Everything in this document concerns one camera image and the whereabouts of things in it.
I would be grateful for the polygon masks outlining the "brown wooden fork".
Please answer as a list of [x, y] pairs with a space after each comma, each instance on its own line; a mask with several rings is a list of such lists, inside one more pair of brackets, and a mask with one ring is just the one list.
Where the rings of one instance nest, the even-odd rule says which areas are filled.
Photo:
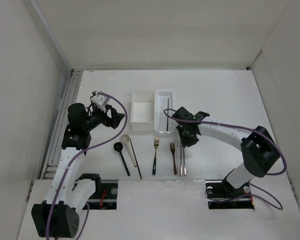
[[169, 146], [170, 146], [170, 152], [171, 152], [172, 158], [173, 158], [173, 172], [174, 172], [175, 175], [177, 175], [178, 171], [177, 171], [175, 144], [173, 142], [171, 142]]

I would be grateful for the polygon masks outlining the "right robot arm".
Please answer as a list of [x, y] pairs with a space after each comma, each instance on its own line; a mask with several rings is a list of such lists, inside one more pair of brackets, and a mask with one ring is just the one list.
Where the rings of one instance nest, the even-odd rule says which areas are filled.
[[231, 145], [242, 153], [243, 163], [221, 182], [222, 193], [227, 197], [233, 197], [253, 178], [263, 178], [280, 158], [273, 139], [262, 126], [252, 130], [232, 128], [206, 112], [193, 115], [184, 107], [175, 111], [172, 117], [177, 119], [177, 130], [184, 148], [195, 145], [198, 136], [204, 136]]

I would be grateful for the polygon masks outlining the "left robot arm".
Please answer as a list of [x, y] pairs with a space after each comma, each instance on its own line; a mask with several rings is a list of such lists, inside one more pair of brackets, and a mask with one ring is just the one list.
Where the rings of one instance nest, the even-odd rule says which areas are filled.
[[68, 125], [61, 144], [60, 159], [52, 184], [42, 203], [36, 203], [31, 216], [41, 238], [74, 238], [77, 236], [80, 213], [89, 198], [102, 192], [97, 173], [83, 173], [77, 177], [87, 151], [91, 149], [90, 132], [99, 125], [116, 129], [126, 118], [111, 105], [91, 103], [85, 107], [74, 103], [67, 109]]

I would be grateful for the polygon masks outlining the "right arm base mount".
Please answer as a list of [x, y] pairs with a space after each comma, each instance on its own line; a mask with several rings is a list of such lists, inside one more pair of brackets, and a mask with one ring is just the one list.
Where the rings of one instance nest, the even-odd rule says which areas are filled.
[[210, 210], [255, 209], [248, 182], [236, 189], [223, 180], [206, 180], [204, 194]]

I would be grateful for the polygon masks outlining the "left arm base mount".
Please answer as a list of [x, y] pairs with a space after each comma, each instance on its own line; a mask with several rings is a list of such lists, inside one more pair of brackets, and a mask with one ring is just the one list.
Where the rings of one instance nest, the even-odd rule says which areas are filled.
[[90, 210], [116, 210], [118, 180], [103, 180], [101, 187], [88, 199]]

